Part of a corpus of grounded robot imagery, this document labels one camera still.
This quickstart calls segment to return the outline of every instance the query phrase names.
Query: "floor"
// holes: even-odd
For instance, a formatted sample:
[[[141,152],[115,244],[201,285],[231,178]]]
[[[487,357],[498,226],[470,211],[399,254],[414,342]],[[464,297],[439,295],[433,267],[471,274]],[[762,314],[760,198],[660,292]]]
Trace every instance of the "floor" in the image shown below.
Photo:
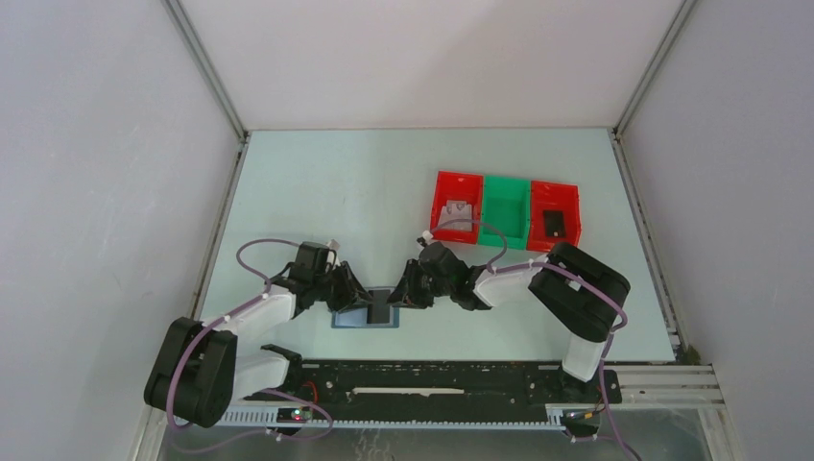
[[[629,325],[609,360],[670,361],[672,348],[634,218],[606,130],[376,130],[254,132],[205,294],[202,317],[254,296],[259,279],[234,254],[260,237],[326,242],[366,286],[393,286],[416,238],[429,226],[436,174],[451,170],[576,184],[580,248],[623,274],[633,287]],[[450,244],[469,264],[494,247]],[[246,260],[268,274],[295,250],[269,245]],[[498,265],[535,254],[509,250]],[[467,312],[443,299],[426,310],[402,309],[398,328],[331,328],[322,303],[271,328],[262,342],[323,359],[559,360],[568,331],[539,303]],[[241,343],[241,350],[257,344]]]

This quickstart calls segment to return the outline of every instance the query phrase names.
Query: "plastic bin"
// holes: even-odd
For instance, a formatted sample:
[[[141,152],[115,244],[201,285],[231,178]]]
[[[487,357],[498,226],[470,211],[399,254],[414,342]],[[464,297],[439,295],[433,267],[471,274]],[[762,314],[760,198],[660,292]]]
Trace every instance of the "plastic bin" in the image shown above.
[[[435,186],[430,229],[438,226],[439,218],[449,201],[466,202],[472,205],[471,219],[481,219],[481,202],[483,199],[484,177],[451,171],[439,171]],[[433,232],[436,240],[451,242],[477,243],[479,226],[472,225],[470,231],[439,229]]]
[[[527,250],[547,253],[558,242],[577,245],[582,224],[576,185],[532,181],[531,202]]]
[[[509,248],[523,250],[529,236],[531,182],[515,178],[486,176],[484,178],[481,220],[498,228],[508,241]],[[502,247],[500,237],[482,227],[479,245]]]

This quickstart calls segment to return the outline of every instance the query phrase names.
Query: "enclosure wall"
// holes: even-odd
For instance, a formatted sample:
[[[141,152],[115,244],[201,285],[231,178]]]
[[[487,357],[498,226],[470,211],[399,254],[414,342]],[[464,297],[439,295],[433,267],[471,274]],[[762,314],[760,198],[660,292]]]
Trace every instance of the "enclosure wall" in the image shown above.
[[[0,459],[125,459],[237,140],[158,1],[0,5]]]
[[[809,459],[814,3],[707,0],[623,133],[749,459]]]
[[[682,0],[184,0],[251,130],[609,127]]]

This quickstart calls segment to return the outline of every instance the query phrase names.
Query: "purple cable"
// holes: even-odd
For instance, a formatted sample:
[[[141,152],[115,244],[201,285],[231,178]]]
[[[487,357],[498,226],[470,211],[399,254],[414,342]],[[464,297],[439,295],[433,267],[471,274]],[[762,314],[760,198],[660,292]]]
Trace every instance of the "purple cable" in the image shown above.
[[[240,264],[240,267],[242,267],[242,268],[246,269],[247,271],[251,272],[252,274],[255,274],[256,276],[260,277],[261,279],[263,279],[263,281],[265,283],[269,283],[268,276],[266,276],[262,272],[258,271],[257,269],[254,269],[249,264],[243,262],[243,258],[240,257],[240,254],[243,253],[244,250],[246,250],[248,247],[250,247],[252,245],[256,245],[258,243],[282,243],[284,245],[290,245],[292,247],[297,247],[297,248],[299,248],[299,243],[294,243],[294,242],[292,242],[290,240],[283,240],[281,238],[258,238],[257,240],[252,240],[251,242],[244,243],[242,247],[237,249],[237,255],[235,255],[235,257],[237,257],[237,263]]]
[[[288,240],[281,240],[279,238],[258,238],[257,240],[252,240],[251,242],[248,242],[248,243],[244,244],[242,247],[240,247],[240,249],[237,250],[237,254],[235,255],[235,257],[237,257],[237,263],[240,264],[247,271],[249,271],[252,274],[255,274],[256,276],[263,279],[263,286],[264,286],[263,291],[259,295],[255,296],[254,298],[251,298],[250,300],[246,301],[245,303],[242,303],[242,304],[238,305],[237,307],[233,308],[231,311],[229,311],[226,314],[218,317],[211,324],[204,327],[201,330],[201,332],[199,332],[194,338],[192,338],[192,341],[190,341],[189,346],[187,346],[186,350],[184,350],[183,354],[180,357],[179,364],[176,366],[176,370],[173,372],[173,377],[172,377],[172,379],[170,379],[170,388],[167,390],[167,404],[166,404],[166,407],[165,407],[166,408],[166,413],[167,413],[167,424],[173,430],[185,429],[185,428],[188,428],[190,425],[192,425],[192,423],[187,423],[185,425],[176,424],[176,419],[175,419],[175,416],[174,416],[174,413],[173,413],[173,407],[174,407],[175,400],[176,400],[176,392],[178,391],[178,384],[179,384],[179,381],[180,381],[180,375],[183,372],[183,367],[186,365],[186,362],[189,361],[189,357],[192,355],[192,351],[194,351],[195,348],[198,347],[198,344],[201,343],[201,341],[204,339],[204,337],[206,336],[207,333],[209,333],[215,327],[217,327],[218,325],[220,325],[220,324],[222,324],[224,322],[226,316],[234,317],[234,316],[240,314],[241,312],[248,309],[249,307],[251,307],[252,305],[257,303],[258,301],[262,300],[263,295],[268,294],[269,291],[271,291],[271,289],[272,289],[272,286],[269,283],[269,278],[265,274],[263,274],[262,272],[258,271],[257,269],[254,269],[250,265],[243,262],[243,258],[240,257],[240,254],[243,253],[244,250],[246,250],[248,247],[250,247],[252,245],[256,245],[258,243],[283,243],[283,244],[286,244],[286,245],[291,245],[293,247],[298,247],[299,246],[298,244],[296,244],[294,242],[291,242],[291,241],[288,241]]]
[[[602,355],[599,358],[599,367],[598,367],[598,371],[599,371],[599,389],[602,392],[602,401],[605,403],[605,407],[607,408],[605,413],[608,415],[608,422],[610,423],[610,428],[613,431],[614,440],[616,441],[616,443],[619,444],[619,447],[622,448],[622,451],[625,453],[625,455],[628,458],[633,459],[633,460],[638,459],[640,461],[640,458],[637,458],[637,455],[635,454],[635,451],[633,451],[632,449],[627,448],[628,444],[626,444],[625,441],[622,440],[622,436],[619,434],[619,428],[616,426],[616,421],[613,419],[613,415],[611,413],[611,406],[608,404],[608,391],[605,388],[605,357],[608,356],[608,351],[611,350],[611,344],[613,344],[613,334],[616,333],[620,328],[622,328],[622,327],[624,327],[625,325],[628,324],[628,315],[625,313],[624,310],[622,310],[622,307],[619,304],[617,304],[616,301],[611,299],[611,297],[609,297],[608,295],[603,293],[599,288],[597,288],[597,287],[591,285],[590,283],[588,283],[587,281],[581,279],[576,274],[574,274],[574,273],[572,273],[570,271],[566,271],[562,267],[560,267],[558,265],[555,265],[555,264],[548,263],[548,262],[533,262],[532,266],[540,267],[542,269],[548,269],[548,270],[550,270],[552,272],[556,272],[557,274],[560,274],[563,277],[566,277],[567,279],[571,279],[571,280],[574,280],[574,281],[578,282],[587,291],[591,292],[597,298],[599,298],[604,303],[606,303],[607,305],[612,307],[613,310],[616,311],[616,314],[622,319],[621,322],[619,322],[617,325],[614,325],[613,327],[610,328],[610,334],[608,335],[608,340],[605,342],[605,348],[602,349]],[[512,265],[512,266],[501,267],[501,268],[497,269],[496,273],[497,274],[505,274],[507,272],[514,272],[514,271],[520,271],[520,270],[528,269],[528,267],[529,267],[528,264],[515,264],[515,265]]]
[[[503,257],[503,255],[506,254],[506,250],[509,248],[509,241],[506,240],[506,235],[504,235],[503,232],[501,232],[498,228],[496,228],[495,226],[493,226],[491,224],[484,223],[483,221],[480,221],[480,220],[477,220],[477,219],[467,219],[467,218],[450,219],[449,221],[446,221],[446,222],[444,222],[442,224],[438,224],[438,226],[436,226],[435,228],[430,230],[430,233],[435,233],[435,231],[437,231],[438,229],[445,228],[445,227],[449,226],[450,224],[455,224],[455,223],[470,223],[470,224],[474,224],[476,226],[483,226],[485,228],[488,228],[492,232],[494,232],[497,236],[500,237],[501,240],[503,240],[503,250],[501,250],[500,253],[497,254],[497,256],[493,257],[492,259],[490,259],[486,263],[487,270],[491,274],[496,274],[496,272],[494,272],[495,271],[494,262],[497,261],[498,259],[500,259],[501,257]]]
[[[548,269],[548,270],[550,270],[552,272],[556,272],[557,274],[560,274],[561,276],[563,276],[563,277],[565,277],[567,279],[572,279],[572,280],[578,282],[587,291],[591,292],[597,298],[599,298],[600,300],[605,302],[607,305],[612,307],[613,310],[616,311],[616,314],[619,317],[621,317],[622,322],[620,322],[618,325],[613,326],[610,329],[610,334],[611,335],[615,331],[617,331],[618,329],[620,329],[620,328],[622,328],[622,327],[624,327],[625,325],[628,324],[628,314],[626,314],[625,311],[622,310],[622,307],[619,306],[619,304],[617,304],[616,301],[612,300],[611,297],[609,297],[608,295],[603,293],[599,288],[597,288],[597,287],[591,285],[590,283],[588,283],[587,281],[581,279],[576,274],[574,274],[574,273],[572,273],[570,271],[566,271],[565,269],[563,269],[562,267],[560,267],[560,266],[558,266],[556,264],[551,264],[551,263],[548,263],[548,262],[535,261],[535,262],[532,262],[531,265],[534,266],[534,267],[541,267],[542,269]],[[496,274],[506,274],[507,272],[521,271],[521,270],[528,269],[528,268],[529,268],[528,263],[526,263],[526,264],[515,264],[515,265],[512,265],[512,266],[506,266],[506,267],[501,267],[501,268],[497,269]],[[605,352],[604,353],[607,353],[607,352],[608,352],[608,346],[605,346]]]
[[[311,401],[307,401],[307,400],[299,399],[299,398],[294,397],[294,396],[292,396],[290,394],[286,394],[284,392],[277,391],[276,389],[263,389],[260,392],[262,392],[264,394],[271,394],[273,396],[283,397],[286,400],[295,401],[296,403],[299,403],[301,405],[305,405],[305,406],[308,406],[310,408],[313,408],[313,409],[317,410],[317,412],[319,412],[320,414],[325,416],[325,419],[328,421],[328,428],[325,431],[323,431],[323,432],[321,432],[321,433],[319,433],[317,435],[309,435],[309,436],[305,436],[305,437],[296,437],[296,436],[293,436],[293,435],[281,434],[279,432],[276,432],[276,431],[273,431],[273,430],[270,430],[270,429],[254,429],[254,430],[247,430],[246,432],[241,432],[239,434],[235,434],[232,437],[229,437],[228,439],[226,439],[224,441],[218,442],[215,445],[211,445],[211,446],[205,447],[203,449],[185,449],[184,447],[179,447],[175,443],[173,443],[173,448],[176,449],[177,451],[181,452],[181,453],[184,453],[184,454],[203,454],[203,453],[209,453],[209,452],[214,451],[216,449],[220,449],[220,448],[225,447],[226,445],[228,445],[228,444],[230,444],[230,443],[232,443],[232,442],[234,442],[236,440],[240,440],[240,439],[243,439],[243,438],[246,438],[246,437],[251,437],[253,435],[261,435],[261,434],[269,434],[269,435],[271,435],[271,434],[274,434],[275,436],[277,436],[279,438],[283,438],[283,439],[296,440],[296,441],[297,440],[302,440],[302,441],[304,441],[304,440],[321,439],[324,436],[328,435],[328,432],[330,432],[333,429],[333,418],[330,417],[330,415],[328,414],[327,411],[325,411],[324,408],[317,405],[316,403],[311,402]]]

